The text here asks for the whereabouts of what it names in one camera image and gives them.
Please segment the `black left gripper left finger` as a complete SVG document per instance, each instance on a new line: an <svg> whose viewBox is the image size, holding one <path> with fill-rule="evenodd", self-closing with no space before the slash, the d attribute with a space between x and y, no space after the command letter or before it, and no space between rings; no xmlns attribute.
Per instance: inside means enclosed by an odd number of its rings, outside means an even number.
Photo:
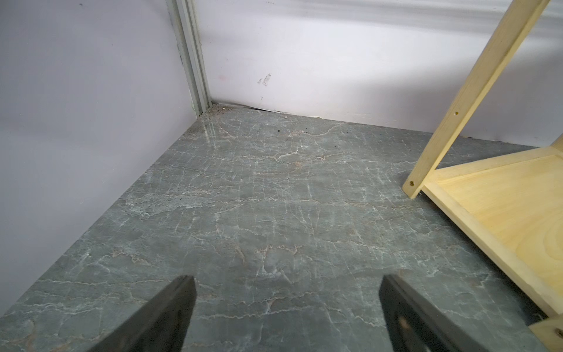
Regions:
<svg viewBox="0 0 563 352"><path fill-rule="evenodd" d="M197 292L192 276L179 276L91 351L180 351Z"/></svg>

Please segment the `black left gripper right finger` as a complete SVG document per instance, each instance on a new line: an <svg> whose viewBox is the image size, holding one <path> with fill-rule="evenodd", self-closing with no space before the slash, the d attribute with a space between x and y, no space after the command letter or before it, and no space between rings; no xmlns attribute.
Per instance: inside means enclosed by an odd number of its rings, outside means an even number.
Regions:
<svg viewBox="0 0 563 352"><path fill-rule="evenodd" d="M384 275L379 299L394 351L487 350L397 275Z"/></svg>

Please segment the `light wooden two-tier shelf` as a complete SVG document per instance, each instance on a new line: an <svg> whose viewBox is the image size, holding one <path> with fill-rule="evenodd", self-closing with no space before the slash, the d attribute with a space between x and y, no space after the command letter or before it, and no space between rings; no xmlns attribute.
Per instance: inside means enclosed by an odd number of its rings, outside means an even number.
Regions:
<svg viewBox="0 0 563 352"><path fill-rule="evenodd" d="M546 314L530 330L562 350L562 141L441 168L546 1L513 1L403 184L426 194Z"/></svg>

